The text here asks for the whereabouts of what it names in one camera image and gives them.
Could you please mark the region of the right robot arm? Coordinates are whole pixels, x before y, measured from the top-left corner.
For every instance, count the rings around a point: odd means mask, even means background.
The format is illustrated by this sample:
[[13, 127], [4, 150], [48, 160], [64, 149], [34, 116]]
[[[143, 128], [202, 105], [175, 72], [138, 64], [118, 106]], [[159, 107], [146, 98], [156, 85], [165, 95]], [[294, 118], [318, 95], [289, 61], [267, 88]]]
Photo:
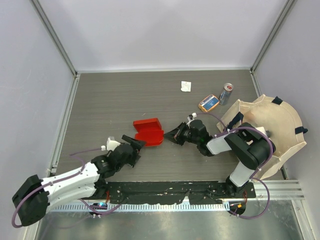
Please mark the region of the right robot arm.
[[165, 133], [164, 138], [180, 146], [185, 142], [195, 144], [199, 152], [206, 157], [233, 151], [239, 163], [225, 181], [225, 193], [236, 198], [243, 193], [245, 185], [276, 150], [268, 133], [263, 127], [253, 127], [245, 122], [237, 129], [228, 129], [221, 135], [212, 136], [203, 122], [196, 119], [182, 122]]

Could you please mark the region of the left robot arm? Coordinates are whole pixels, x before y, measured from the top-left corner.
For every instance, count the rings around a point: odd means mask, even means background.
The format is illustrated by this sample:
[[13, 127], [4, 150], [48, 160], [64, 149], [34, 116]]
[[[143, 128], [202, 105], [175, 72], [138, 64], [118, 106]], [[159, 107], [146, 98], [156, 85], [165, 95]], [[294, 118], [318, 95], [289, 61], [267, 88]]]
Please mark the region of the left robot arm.
[[12, 197], [15, 206], [11, 224], [14, 228], [30, 226], [55, 207], [83, 198], [102, 199], [107, 192], [106, 179], [125, 165], [134, 167], [145, 141], [122, 136], [122, 142], [107, 139], [99, 148], [102, 155], [83, 162], [81, 167], [60, 175], [28, 177]]

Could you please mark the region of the red paper box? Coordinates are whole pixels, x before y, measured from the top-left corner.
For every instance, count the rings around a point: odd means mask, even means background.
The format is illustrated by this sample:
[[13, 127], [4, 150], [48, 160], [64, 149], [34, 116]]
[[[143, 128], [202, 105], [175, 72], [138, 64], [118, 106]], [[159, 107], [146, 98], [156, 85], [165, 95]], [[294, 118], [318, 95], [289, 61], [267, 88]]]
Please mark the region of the red paper box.
[[164, 141], [164, 130], [158, 118], [135, 120], [133, 127], [136, 130], [134, 138], [146, 142], [146, 147], [155, 147]]

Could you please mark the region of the white paper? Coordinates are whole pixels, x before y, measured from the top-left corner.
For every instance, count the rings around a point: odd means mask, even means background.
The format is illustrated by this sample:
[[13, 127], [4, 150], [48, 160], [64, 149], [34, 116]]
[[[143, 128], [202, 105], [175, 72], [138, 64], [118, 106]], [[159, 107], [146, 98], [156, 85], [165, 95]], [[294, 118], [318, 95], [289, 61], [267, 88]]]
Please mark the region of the white paper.
[[181, 81], [181, 88], [182, 92], [191, 92], [192, 83], [189, 81]]

